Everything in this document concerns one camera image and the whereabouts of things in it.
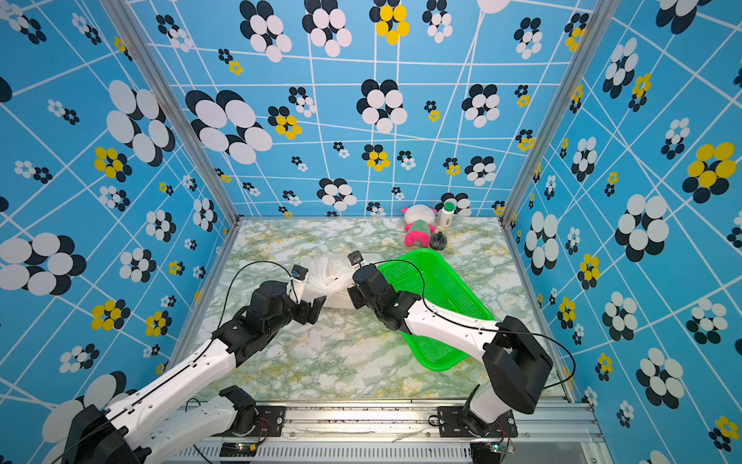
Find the white plastic bag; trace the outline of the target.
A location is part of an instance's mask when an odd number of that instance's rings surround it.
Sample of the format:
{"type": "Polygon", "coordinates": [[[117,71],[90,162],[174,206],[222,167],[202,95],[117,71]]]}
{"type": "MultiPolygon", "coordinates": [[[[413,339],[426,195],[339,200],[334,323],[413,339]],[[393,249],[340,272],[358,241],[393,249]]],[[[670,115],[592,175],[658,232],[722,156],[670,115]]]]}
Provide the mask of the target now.
{"type": "Polygon", "coordinates": [[[330,309],[354,309],[348,294],[354,285],[353,274],[357,267],[352,266],[347,257],[339,254],[325,254],[301,261],[307,268],[303,299],[312,303],[315,299],[326,297],[325,307],[330,309]]]}

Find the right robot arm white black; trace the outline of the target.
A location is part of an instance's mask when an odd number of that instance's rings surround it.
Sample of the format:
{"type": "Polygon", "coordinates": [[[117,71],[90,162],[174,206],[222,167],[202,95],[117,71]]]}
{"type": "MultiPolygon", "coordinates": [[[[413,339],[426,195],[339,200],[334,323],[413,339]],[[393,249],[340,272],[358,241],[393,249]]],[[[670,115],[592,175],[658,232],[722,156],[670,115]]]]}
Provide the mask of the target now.
{"type": "Polygon", "coordinates": [[[485,437],[509,411],[531,415],[548,387],[553,360],[521,320],[481,320],[443,309],[423,293],[395,289],[373,264],[353,274],[348,289],[356,307],[366,305],[388,329],[442,342],[480,361],[489,383],[476,387],[461,413],[463,427],[485,437]]]}

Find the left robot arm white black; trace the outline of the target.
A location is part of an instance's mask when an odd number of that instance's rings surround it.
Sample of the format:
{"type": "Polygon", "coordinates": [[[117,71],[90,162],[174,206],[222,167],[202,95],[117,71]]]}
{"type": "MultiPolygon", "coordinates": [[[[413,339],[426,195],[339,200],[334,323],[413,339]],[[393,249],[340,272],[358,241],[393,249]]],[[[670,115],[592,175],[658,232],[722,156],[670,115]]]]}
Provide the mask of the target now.
{"type": "Polygon", "coordinates": [[[63,452],[55,463],[143,463],[154,457],[145,440],[179,406],[210,383],[224,377],[265,347],[292,321],[315,324],[325,295],[303,299],[305,282],[268,280],[250,304],[164,377],[104,409],[87,406],[71,422],[63,452]]]}

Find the green plastic basket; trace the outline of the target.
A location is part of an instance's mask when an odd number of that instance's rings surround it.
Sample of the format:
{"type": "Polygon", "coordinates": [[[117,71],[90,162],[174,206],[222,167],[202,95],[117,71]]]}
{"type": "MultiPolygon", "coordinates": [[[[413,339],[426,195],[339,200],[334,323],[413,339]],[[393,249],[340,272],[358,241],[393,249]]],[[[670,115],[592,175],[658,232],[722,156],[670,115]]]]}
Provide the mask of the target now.
{"type": "MultiPolygon", "coordinates": [[[[428,307],[446,318],[468,327],[485,322],[487,328],[494,328],[496,320],[490,310],[440,253],[415,249],[399,258],[379,262],[377,267],[394,289],[423,297],[428,307]]],[[[420,364],[432,371],[446,371],[467,357],[481,362],[484,354],[482,348],[466,348],[463,336],[454,336],[452,342],[442,334],[432,338],[405,334],[404,338],[420,364]]]]}

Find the jar with black lid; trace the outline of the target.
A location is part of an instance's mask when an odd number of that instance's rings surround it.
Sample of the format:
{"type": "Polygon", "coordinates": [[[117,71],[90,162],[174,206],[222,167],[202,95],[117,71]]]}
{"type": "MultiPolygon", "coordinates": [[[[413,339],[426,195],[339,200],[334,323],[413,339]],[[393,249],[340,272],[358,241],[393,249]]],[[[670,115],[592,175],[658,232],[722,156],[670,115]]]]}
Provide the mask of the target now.
{"type": "Polygon", "coordinates": [[[428,247],[433,251],[444,251],[447,246],[448,238],[446,238],[446,235],[442,231],[438,231],[430,236],[428,247]]]}

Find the pink white plush toy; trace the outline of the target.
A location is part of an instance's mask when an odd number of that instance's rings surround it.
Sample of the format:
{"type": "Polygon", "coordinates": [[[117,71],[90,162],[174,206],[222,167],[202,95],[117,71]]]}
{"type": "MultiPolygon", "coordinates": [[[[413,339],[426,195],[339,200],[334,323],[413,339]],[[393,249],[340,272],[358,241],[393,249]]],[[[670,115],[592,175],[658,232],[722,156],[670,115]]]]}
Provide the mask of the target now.
{"type": "Polygon", "coordinates": [[[436,211],[432,208],[417,204],[402,210],[405,222],[404,244],[413,247],[418,244],[421,247],[430,247],[432,235],[436,231],[436,211]]]}

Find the white bottle green cap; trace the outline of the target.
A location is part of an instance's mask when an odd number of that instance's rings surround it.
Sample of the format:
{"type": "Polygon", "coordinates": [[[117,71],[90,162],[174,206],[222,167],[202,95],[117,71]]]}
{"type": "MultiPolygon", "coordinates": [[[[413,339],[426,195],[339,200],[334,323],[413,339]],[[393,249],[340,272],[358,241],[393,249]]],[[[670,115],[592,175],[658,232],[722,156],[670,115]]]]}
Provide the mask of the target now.
{"type": "Polygon", "coordinates": [[[455,216],[456,204],[454,201],[446,201],[444,206],[440,210],[439,216],[439,228],[448,229],[452,225],[452,220],[455,216]]]}

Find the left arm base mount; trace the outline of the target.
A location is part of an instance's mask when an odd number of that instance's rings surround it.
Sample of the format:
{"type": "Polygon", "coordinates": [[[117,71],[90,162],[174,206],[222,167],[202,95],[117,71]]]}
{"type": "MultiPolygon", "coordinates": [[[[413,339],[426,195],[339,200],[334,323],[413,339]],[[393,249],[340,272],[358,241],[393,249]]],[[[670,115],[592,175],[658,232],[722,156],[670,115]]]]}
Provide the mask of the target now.
{"type": "Polygon", "coordinates": [[[285,406],[258,404],[250,412],[240,412],[233,425],[216,437],[278,437],[286,422],[286,412],[285,406]]]}

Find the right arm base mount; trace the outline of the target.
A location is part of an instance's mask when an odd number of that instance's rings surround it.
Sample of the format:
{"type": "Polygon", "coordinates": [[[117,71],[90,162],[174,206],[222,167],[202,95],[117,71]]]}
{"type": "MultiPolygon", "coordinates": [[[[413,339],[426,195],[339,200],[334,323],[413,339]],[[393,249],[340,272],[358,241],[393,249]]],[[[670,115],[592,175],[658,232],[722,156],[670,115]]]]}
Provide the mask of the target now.
{"type": "Polygon", "coordinates": [[[512,410],[486,423],[463,406],[439,406],[435,417],[442,438],[516,438],[518,429],[512,410]]]}

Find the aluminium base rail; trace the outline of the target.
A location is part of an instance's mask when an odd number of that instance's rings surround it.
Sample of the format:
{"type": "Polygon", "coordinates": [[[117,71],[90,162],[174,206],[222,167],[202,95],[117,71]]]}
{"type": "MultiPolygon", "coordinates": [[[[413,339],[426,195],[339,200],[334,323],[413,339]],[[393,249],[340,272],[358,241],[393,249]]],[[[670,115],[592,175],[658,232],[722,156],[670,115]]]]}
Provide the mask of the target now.
{"type": "Polygon", "coordinates": [[[264,402],[232,432],[223,401],[185,405],[135,445],[144,463],[611,463],[589,406],[550,398],[507,413],[483,438],[456,400],[264,402]]]}

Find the left aluminium frame post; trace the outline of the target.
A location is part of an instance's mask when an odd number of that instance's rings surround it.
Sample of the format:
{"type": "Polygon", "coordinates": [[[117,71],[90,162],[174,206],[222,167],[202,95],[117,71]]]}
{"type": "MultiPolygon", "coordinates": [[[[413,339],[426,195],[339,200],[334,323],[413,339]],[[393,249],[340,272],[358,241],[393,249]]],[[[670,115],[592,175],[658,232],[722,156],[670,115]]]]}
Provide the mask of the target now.
{"type": "Polygon", "coordinates": [[[146,45],[144,36],[135,24],[135,16],[125,1],[102,1],[115,29],[122,35],[126,46],[133,54],[133,61],[142,73],[151,91],[155,94],[168,120],[172,123],[175,135],[183,143],[194,167],[198,170],[214,200],[220,206],[231,227],[240,223],[238,212],[228,197],[226,190],[214,175],[214,166],[195,135],[187,116],[181,110],[172,88],[168,85],[162,66],[157,62],[152,50],[146,45]]]}

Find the aluminium frame post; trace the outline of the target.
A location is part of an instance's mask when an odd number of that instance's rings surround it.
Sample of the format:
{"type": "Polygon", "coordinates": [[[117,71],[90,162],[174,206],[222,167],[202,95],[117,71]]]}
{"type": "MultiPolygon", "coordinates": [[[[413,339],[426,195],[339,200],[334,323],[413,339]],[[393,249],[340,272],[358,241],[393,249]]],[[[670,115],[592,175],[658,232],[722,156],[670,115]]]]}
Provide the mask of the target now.
{"type": "Polygon", "coordinates": [[[502,217],[502,227],[509,226],[512,218],[516,216],[522,201],[524,200],[531,177],[537,166],[543,160],[547,152],[549,143],[562,123],[562,119],[568,110],[568,104],[571,101],[574,92],[581,84],[582,78],[587,72],[595,53],[597,52],[602,40],[611,24],[612,18],[620,5],[620,0],[598,1],[596,8],[589,18],[589,27],[587,34],[581,41],[578,49],[574,52],[565,75],[556,91],[552,102],[545,114],[542,125],[536,134],[536,141],[533,149],[529,151],[526,161],[519,173],[514,184],[510,197],[506,201],[506,209],[502,217]]]}
{"type": "Polygon", "coordinates": [[[135,24],[135,16],[125,1],[102,1],[115,29],[122,35],[126,46],[133,54],[133,61],[142,73],[151,91],[155,94],[168,120],[172,123],[175,135],[183,143],[194,167],[198,170],[214,200],[220,206],[231,227],[240,223],[238,212],[228,197],[226,190],[214,175],[214,166],[195,135],[187,116],[181,110],[172,88],[168,85],[162,66],[157,62],[152,50],[146,45],[144,36],[135,24]]]}

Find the right aluminium frame post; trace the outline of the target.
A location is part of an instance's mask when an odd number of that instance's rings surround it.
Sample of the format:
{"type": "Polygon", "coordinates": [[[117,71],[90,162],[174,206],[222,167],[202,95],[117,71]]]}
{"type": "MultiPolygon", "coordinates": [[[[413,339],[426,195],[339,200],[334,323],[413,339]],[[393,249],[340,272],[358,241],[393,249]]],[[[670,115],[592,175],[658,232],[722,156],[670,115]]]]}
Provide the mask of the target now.
{"type": "Polygon", "coordinates": [[[524,200],[531,177],[537,166],[543,160],[547,152],[549,143],[562,123],[562,119],[568,110],[568,104],[571,101],[574,92],[581,84],[582,78],[587,72],[595,53],[597,52],[602,40],[611,24],[612,18],[620,5],[620,0],[598,1],[596,8],[589,18],[589,27],[587,34],[581,41],[578,49],[574,52],[565,75],[556,91],[552,102],[545,114],[542,125],[536,134],[536,141],[533,149],[529,151],[526,161],[519,173],[514,184],[510,197],[506,201],[506,209],[502,217],[502,227],[509,226],[512,218],[516,216],[522,201],[524,200]]]}

